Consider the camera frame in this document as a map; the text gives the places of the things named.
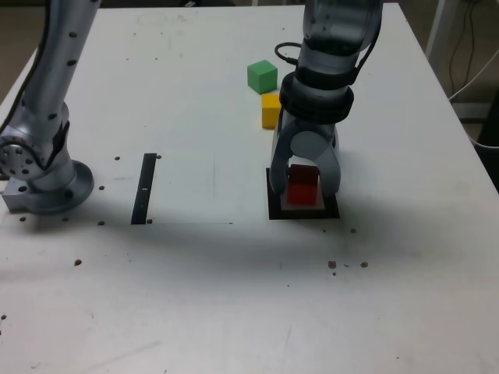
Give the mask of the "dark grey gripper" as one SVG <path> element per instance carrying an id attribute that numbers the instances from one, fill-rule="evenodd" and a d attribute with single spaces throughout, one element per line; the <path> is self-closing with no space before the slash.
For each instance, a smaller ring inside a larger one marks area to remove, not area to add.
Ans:
<path id="1" fill-rule="evenodd" d="M 281 111 L 274 131 L 269 179 L 276 195 L 288 184 L 288 160 L 292 155 L 312 161 L 319 169 L 322 193 L 334 197 L 341 183 L 336 124 L 319 125 Z"/>

